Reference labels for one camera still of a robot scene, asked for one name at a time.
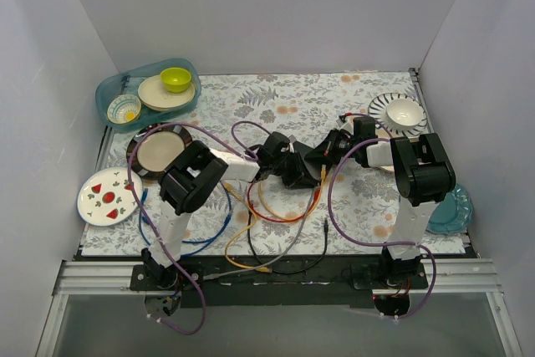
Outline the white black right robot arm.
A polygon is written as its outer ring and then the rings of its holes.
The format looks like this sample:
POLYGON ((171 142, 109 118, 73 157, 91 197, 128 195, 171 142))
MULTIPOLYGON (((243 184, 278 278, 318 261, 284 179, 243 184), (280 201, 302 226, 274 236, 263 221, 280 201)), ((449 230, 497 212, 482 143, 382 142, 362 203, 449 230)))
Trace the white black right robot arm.
POLYGON ((454 169, 436 133, 412 139, 391 135, 385 139, 375 134, 379 122, 368 115, 348 113, 340 120, 349 122, 350 127, 331 130, 304 159, 308 163, 335 167, 327 195, 334 228, 354 244, 380 248, 379 280, 388 288, 397 288, 418 273, 422 252, 431 255, 421 241, 432 213, 456 185, 454 169), (394 167, 400 205, 394 231, 386 242, 361 242, 346 234, 336 222, 332 208, 334 182, 349 159, 363 168, 394 167))

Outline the black network switch box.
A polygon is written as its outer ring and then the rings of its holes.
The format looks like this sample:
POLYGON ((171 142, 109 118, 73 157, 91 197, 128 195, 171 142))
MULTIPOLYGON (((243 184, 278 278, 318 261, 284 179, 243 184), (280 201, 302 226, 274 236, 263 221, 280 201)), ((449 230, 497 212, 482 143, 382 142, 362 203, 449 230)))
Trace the black network switch box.
POLYGON ((324 158, 314 148, 305 145, 300 141, 293 143, 293 149, 296 153, 300 153, 306 162, 315 170, 317 178, 321 177, 321 169, 324 164, 324 158))

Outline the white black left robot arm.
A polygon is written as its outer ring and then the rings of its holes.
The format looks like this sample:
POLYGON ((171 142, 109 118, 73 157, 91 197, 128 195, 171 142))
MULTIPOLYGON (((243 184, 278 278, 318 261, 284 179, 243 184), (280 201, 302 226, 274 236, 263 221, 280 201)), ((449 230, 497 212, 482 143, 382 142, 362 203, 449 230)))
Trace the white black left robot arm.
POLYGON ((306 161, 309 148, 292 142, 278 132, 268 136, 256 153, 236 155, 212 150, 199 140, 192 141, 164 168, 160 185, 159 236, 141 252, 149 280, 161 290, 172 288, 180 279, 175 263, 181 257, 181 244, 188 222, 200 209, 220 181, 262 181, 278 176, 291 189, 319 185, 320 165, 306 161))

